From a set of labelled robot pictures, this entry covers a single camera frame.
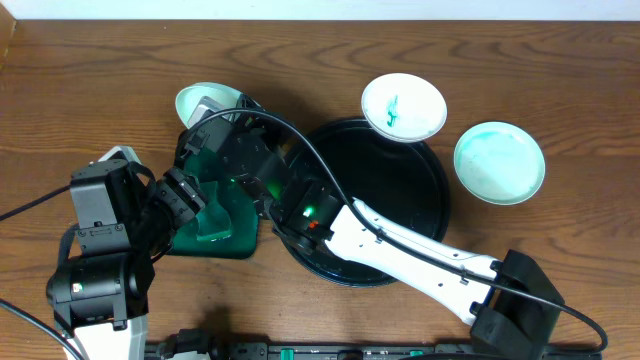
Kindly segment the white plate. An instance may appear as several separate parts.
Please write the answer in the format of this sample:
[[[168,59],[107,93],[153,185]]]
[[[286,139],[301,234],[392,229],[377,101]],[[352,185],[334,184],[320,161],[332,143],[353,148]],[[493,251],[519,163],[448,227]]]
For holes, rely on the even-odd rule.
[[[491,204],[523,203],[541,188],[546,162],[536,140],[518,126],[489,121],[468,129],[453,155],[460,183]]]
[[[176,96],[177,114],[187,129],[210,113],[235,108],[242,93],[220,83],[200,82],[182,89]]]
[[[412,74],[390,73],[372,80],[361,95],[369,125],[395,142],[415,143],[435,135],[447,119],[447,104],[429,81]]]

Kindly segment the white plate back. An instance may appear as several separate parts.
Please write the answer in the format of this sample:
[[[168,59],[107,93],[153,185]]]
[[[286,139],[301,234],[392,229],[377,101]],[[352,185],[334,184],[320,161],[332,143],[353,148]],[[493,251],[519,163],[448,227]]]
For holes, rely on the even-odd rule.
[[[395,142],[415,143],[435,135],[447,119],[447,104],[429,81],[412,74],[390,73],[372,80],[361,95],[369,125]]]

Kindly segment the green scrub sponge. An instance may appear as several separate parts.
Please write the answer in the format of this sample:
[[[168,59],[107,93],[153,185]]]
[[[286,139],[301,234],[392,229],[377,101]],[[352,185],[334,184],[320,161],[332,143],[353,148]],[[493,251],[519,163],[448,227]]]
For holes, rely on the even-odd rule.
[[[201,184],[201,190],[206,195],[208,203],[196,216],[196,240],[199,242],[223,240],[233,233],[231,217],[220,203],[218,188],[216,181]]]

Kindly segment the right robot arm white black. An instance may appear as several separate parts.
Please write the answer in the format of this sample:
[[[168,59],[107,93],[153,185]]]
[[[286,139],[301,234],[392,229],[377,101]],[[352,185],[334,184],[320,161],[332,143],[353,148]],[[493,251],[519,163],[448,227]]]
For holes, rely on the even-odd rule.
[[[216,152],[226,173],[290,246],[366,265],[421,291],[470,325],[473,348],[482,355],[545,355],[564,301],[531,257],[511,250],[497,260],[462,251],[389,220],[348,195],[307,137],[301,141],[326,176],[302,178],[264,141],[270,126],[295,126],[256,105],[210,119],[222,133]]]

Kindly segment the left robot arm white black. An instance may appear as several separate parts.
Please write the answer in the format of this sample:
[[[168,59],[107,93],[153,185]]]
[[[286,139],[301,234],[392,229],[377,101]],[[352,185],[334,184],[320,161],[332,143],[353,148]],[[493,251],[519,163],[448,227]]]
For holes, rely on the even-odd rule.
[[[156,179],[128,146],[74,171],[70,193],[78,224],[46,288],[55,327],[71,359],[141,359],[154,263],[208,199],[177,167]]]

